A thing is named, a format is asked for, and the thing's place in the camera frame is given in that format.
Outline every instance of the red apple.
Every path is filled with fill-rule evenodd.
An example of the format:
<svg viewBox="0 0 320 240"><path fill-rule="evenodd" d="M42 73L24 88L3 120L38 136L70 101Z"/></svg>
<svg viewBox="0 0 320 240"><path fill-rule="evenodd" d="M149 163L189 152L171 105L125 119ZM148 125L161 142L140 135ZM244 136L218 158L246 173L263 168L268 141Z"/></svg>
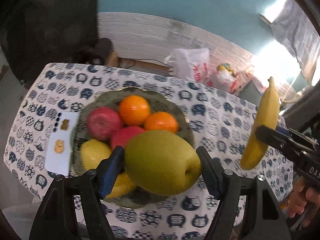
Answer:
<svg viewBox="0 0 320 240"><path fill-rule="evenodd" d="M87 127L94 139L107 141L113 133L123 128L123 122L115 110L100 106L89 113Z"/></svg>
<svg viewBox="0 0 320 240"><path fill-rule="evenodd" d="M143 133L145 130L138 126L129 126L119 130L111 137L111 149L113 150L117 145L126 146L127 142L136 135Z"/></svg>

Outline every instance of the tablecloth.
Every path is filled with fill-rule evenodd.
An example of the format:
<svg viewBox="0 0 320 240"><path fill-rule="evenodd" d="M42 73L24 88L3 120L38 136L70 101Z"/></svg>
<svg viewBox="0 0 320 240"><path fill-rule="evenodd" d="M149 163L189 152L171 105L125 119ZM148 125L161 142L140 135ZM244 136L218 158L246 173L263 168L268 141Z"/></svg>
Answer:
<svg viewBox="0 0 320 240"><path fill-rule="evenodd" d="M253 178L263 174L280 201L292 190L292 163L268 148L252 170L240 168L256 115L256 106L226 92L173 77L109 66L51 63L45 66L23 100L12 125L4 162L20 183L40 199L56 174L44 169L45 152L54 119L60 111L81 111L105 91L136 86L158 91L176 103L189 118L195 146L203 145L223 168ZM285 127L280 117L279 125ZM85 223L79 196L78 221ZM204 235L218 201L209 195L203 179L186 192L140 209L104 203L114 233L138 239L187 239ZM235 224L242 221L245 197L240 197Z"/></svg>

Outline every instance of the yellow banana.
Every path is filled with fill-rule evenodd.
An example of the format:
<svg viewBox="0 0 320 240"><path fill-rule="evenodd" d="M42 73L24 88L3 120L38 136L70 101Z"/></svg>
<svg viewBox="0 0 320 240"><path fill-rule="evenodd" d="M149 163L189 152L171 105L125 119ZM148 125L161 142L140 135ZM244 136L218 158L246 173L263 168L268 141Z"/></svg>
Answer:
<svg viewBox="0 0 320 240"><path fill-rule="evenodd" d="M131 181L127 173L123 172L118 175L111 193L109 195L106 195L106 198L114 198L114 197L120 197L120 196L126 195L130 191L133 191L136 187L137 185L135 185Z"/></svg>
<svg viewBox="0 0 320 240"><path fill-rule="evenodd" d="M222 66L222 65L219 65L218 67L217 67L217 69L218 69L218 71L221 71L221 70L227 70L224 66Z"/></svg>
<svg viewBox="0 0 320 240"><path fill-rule="evenodd" d="M268 81L269 87L261 98L251 134L240 161L240 167L244 170L253 169L268 149L267 144L257 140L255 136L256 128L260 125L265 125L271 129L275 129L277 126L280 108L279 96L273 77L270 77Z"/></svg>

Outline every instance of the white wall panel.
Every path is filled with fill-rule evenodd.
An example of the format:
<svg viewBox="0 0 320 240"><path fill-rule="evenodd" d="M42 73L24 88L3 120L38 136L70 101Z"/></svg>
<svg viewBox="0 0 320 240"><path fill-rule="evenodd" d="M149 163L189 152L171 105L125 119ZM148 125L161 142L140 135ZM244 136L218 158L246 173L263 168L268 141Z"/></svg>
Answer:
<svg viewBox="0 0 320 240"><path fill-rule="evenodd" d="M230 63L235 69L251 65L252 54L204 29L152 15L98 13L100 38L113 41L119 57L163 61L172 49L209 48L209 67Z"/></svg>

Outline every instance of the plastic bag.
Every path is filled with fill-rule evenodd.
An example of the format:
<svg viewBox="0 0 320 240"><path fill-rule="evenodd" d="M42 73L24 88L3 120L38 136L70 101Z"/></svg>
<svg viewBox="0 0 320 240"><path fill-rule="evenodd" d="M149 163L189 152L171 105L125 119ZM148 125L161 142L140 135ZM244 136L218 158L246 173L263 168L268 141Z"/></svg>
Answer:
<svg viewBox="0 0 320 240"><path fill-rule="evenodd" d="M231 88L233 95L238 95L238 93L252 80L254 69L249 67L246 70L241 70L236 74L236 82Z"/></svg>
<svg viewBox="0 0 320 240"><path fill-rule="evenodd" d="M228 72L228 70L215 70L206 80L206 85L216 89L231 92L236 79Z"/></svg>
<svg viewBox="0 0 320 240"><path fill-rule="evenodd" d="M173 49L164 60L170 74L190 82L204 83L208 77L209 49Z"/></svg>

